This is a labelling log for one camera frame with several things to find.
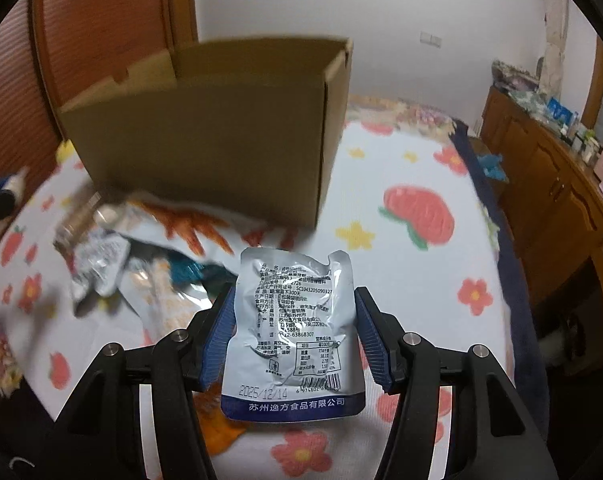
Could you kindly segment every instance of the silver bolt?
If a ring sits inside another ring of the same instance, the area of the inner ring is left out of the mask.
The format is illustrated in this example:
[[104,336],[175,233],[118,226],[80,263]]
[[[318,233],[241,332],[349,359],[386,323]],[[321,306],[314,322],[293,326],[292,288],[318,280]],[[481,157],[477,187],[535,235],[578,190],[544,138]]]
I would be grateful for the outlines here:
[[176,343],[181,343],[188,339],[188,330],[185,328],[178,328],[177,330],[173,330],[170,334],[170,338]]
[[119,345],[117,343],[108,343],[102,348],[102,354],[111,357],[119,351]]
[[488,357],[490,355],[490,350],[483,345],[475,345],[472,348],[473,354],[477,357]]
[[415,346],[421,343],[421,337],[414,332],[406,332],[404,334],[404,343]]

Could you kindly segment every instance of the cabinet handle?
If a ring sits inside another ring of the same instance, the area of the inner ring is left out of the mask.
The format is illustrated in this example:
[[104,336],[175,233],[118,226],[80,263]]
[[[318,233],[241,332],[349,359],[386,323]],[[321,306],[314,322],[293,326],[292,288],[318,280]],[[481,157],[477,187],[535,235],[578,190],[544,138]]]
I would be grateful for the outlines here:
[[557,184],[559,184],[559,177],[555,177],[555,182],[552,183],[552,185],[550,186],[550,192],[548,193],[548,196],[552,196],[555,188],[557,187]]
[[559,199],[559,196],[561,195],[561,192],[564,190],[565,187],[566,187],[565,184],[562,184],[561,186],[559,186],[559,190],[558,190],[557,194],[555,195],[553,202],[556,202]]

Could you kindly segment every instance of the blue gripper pad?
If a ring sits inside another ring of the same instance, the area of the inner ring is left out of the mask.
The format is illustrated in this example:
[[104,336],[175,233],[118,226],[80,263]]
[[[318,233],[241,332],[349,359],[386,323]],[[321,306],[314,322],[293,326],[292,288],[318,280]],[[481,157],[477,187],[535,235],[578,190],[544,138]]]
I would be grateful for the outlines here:
[[359,289],[355,290],[355,310],[357,311],[357,333],[374,381],[387,393],[393,385],[390,375],[390,355],[373,322],[371,314],[361,298]]
[[200,383],[204,390],[210,388],[220,378],[222,366],[226,361],[228,341],[232,337],[235,323],[235,287],[233,286],[226,295],[226,300],[217,314],[217,319],[204,345],[200,374]]

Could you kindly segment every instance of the wooden dresser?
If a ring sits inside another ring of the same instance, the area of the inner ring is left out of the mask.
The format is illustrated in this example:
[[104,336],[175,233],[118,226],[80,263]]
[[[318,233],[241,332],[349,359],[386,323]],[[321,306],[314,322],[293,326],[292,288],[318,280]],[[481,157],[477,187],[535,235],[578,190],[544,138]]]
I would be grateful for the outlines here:
[[[496,88],[490,90],[483,118],[483,142],[492,153],[504,156],[502,165],[510,182],[499,203],[523,264],[533,314],[541,314],[586,267],[594,269],[592,281],[598,281],[601,305],[588,309],[586,317],[596,319],[585,324],[597,325],[589,334],[592,338],[603,338],[603,196],[599,181],[565,143]],[[566,305],[566,310],[573,307],[578,306]],[[592,356],[589,361],[598,359]],[[591,365],[584,362],[579,368]]]

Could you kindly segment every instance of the bed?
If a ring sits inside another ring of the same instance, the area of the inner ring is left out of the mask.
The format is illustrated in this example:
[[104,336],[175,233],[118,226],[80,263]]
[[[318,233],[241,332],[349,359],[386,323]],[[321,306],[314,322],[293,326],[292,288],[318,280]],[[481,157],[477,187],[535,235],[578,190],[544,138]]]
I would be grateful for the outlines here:
[[[52,241],[89,180],[77,155],[69,156],[0,244],[0,383],[10,392],[23,372],[53,418],[102,346],[149,343],[122,298],[73,315],[69,269]],[[281,241],[286,231],[270,235]],[[293,235],[288,247],[320,261],[346,250],[355,285],[436,346],[488,346],[545,434],[548,390],[523,272],[461,121],[422,105],[352,96],[319,225]],[[214,435],[217,476],[374,478],[397,399],[363,364],[367,405],[357,416],[294,426],[222,423]],[[204,415],[216,413],[218,392],[206,402]],[[150,388],[142,387],[140,404],[147,476],[160,478]],[[431,478],[444,473],[450,413],[451,394],[442,388]]]

